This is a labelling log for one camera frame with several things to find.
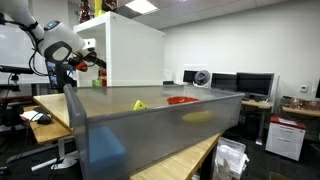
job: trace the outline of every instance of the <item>black monitor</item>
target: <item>black monitor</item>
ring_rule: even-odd
[[[51,89],[62,91],[65,84],[71,84],[73,87],[77,86],[77,81],[68,76],[72,73],[70,73],[70,71],[72,71],[72,66],[67,62],[54,64],[46,61],[46,66]]]
[[[184,71],[183,82],[193,83],[198,71]]]
[[[237,73],[237,91],[249,95],[270,96],[272,73]]]
[[[237,76],[235,74],[212,73],[211,87],[222,90],[237,90]]]
[[[319,84],[318,84],[318,89],[317,89],[317,93],[316,93],[316,98],[320,98],[320,80],[319,80]]]

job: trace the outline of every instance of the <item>floor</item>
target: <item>floor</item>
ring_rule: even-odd
[[[0,135],[0,144],[9,134]],[[241,136],[226,132],[225,137],[236,140],[246,145],[246,153],[250,159],[248,167],[242,175],[243,180],[267,180],[269,172],[273,171],[284,175],[293,180],[320,179],[320,156],[318,154],[315,158],[315,152],[310,148],[310,143],[306,142],[303,147],[303,152],[299,162],[289,160],[284,157],[266,152],[265,146],[258,146],[253,140],[244,139]],[[31,132],[22,130],[11,136],[9,143],[1,149],[0,166],[9,166],[13,172],[11,176],[0,176],[1,180],[15,180],[15,179],[82,179],[81,169],[79,163],[75,166],[65,169],[52,171],[49,167],[43,168],[36,172],[31,172],[30,167],[37,165],[49,159],[53,159],[57,155],[57,148],[39,153],[37,155],[23,158],[16,161],[14,164],[6,164],[6,159],[20,151],[26,151],[39,147],[33,139]],[[75,150],[75,144],[69,143],[66,145],[66,151],[71,152]]]

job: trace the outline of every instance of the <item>ceiling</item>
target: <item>ceiling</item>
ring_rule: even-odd
[[[80,0],[69,0],[72,3],[79,4]],[[133,0],[118,0],[118,7],[121,7]],[[150,14],[136,14],[134,17],[119,11],[127,17],[134,17],[147,26],[162,29],[179,24],[190,23],[212,17],[222,16],[235,12],[259,8],[272,4],[281,3],[288,0],[148,0],[156,7],[158,11]]]

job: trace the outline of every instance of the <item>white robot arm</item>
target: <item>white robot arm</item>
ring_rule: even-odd
[[[4,23],[19,25],[28,34],[35,50],[47,61],[62,63],[74,53],[77,59],[70,63],[73,66],[85,64],[83,63],[85,60],[106,68],[106,63],[97,58],[94,52],[95,39],[84,40],[59,21],[49,22],[42,29],[29,12],[28,0],[1,0],[0,12],[13,19],[13,22],[3,19]]]

